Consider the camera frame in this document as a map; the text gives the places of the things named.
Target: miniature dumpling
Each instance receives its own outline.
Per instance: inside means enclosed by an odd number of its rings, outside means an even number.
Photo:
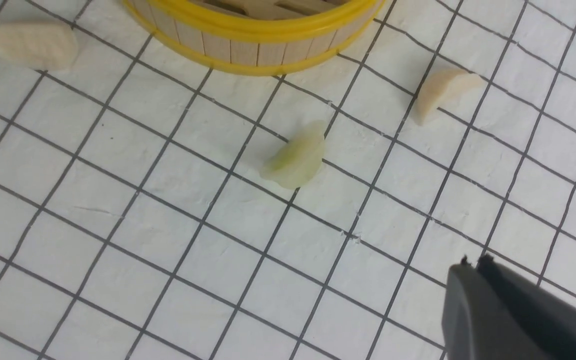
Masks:
[[[77,59],[77,39],[62,22],[0,25],[0,58],[36,70],[68,69]]]
[[[285,189],[297,189],[310,182],[322,166],[325,121],[306,125],[279,152],[268,159],[259,174]]]
[[[428,122],[428,115],[446,102],[463,96],[468,91],[484,85],[484,80],[476,73],[462,69],[441,70],[433,73],[421,86],[416,99],[419,126]]]

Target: black plastic tool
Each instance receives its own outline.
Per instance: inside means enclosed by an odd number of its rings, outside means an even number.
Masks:
[[[450,360],[576,360],[576,308],[489,255],[450,267],[441,325]]]

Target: white surface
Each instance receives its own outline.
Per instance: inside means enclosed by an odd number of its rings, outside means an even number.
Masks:
[[[0,23],[78,14],[71,71],[0,60],[0,360],[440,360],[448,266],[485,249],[576,307],[576,0],[386,0],[281,80],[183,59],[115,0]],[[491,85],[405,118],[455,67]],[[313,120],[314,180],[262,180]]]

